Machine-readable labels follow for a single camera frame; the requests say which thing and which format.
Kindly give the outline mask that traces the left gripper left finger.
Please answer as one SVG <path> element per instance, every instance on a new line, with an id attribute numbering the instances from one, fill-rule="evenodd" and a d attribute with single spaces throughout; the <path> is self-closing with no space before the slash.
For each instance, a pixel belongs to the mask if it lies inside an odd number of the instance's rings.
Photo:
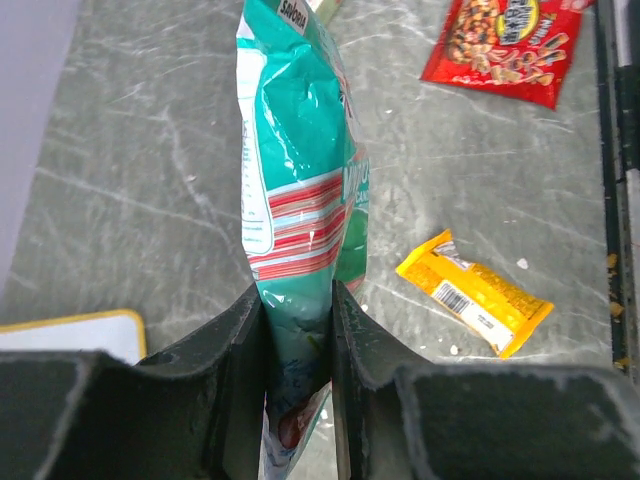
<path id="1" fill-rule="evenodd" d="M 129 366 L 101 352 L 4 353 L 5 479 L 254 479 L 265 392 L 255 287 Z"/>

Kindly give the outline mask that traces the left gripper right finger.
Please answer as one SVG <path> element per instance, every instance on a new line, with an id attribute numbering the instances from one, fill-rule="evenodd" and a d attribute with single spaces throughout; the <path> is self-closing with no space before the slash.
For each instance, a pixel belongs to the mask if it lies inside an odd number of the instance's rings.
<path id="1" fill-rule="evenodd" d="M 332 296 L 342 479 L 635 479 L 639 395 L 607 369 L 434 364 Z"/>

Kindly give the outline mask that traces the yellow snack bar packet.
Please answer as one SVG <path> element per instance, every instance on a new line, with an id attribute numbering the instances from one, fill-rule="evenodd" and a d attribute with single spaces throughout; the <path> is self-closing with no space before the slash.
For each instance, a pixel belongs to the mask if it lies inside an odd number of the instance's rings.
<path id="1" fill-rule="evenodd" d="M 446 229 L 414 249 L 396 273 L 479 334 L 501 359 L 518 352 L 554 305 L 460 256 Z"/>

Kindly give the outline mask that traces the teal Fox's mint candy bag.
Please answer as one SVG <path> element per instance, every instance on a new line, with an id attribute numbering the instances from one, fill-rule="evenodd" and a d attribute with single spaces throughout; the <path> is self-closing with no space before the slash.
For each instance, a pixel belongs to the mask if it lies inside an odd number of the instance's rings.
<path id="1" fill-rule="evenodd" d="M 263 468 L 284 479 L 329 392 L 333 285 L 366 273 L 369 158 L 338 49 L 306 2 L 246 2 L 236 48 L 242 245 L 274 348 Z"/>

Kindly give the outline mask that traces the red candy packet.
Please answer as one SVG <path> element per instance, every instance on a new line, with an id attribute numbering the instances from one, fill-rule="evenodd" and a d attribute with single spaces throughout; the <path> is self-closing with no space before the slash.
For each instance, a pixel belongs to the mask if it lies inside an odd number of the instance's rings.
<path id="1" fill-rule="evenodd" d="M 421 75 L 554 110 L 592 1 L 454 0 Z"/>

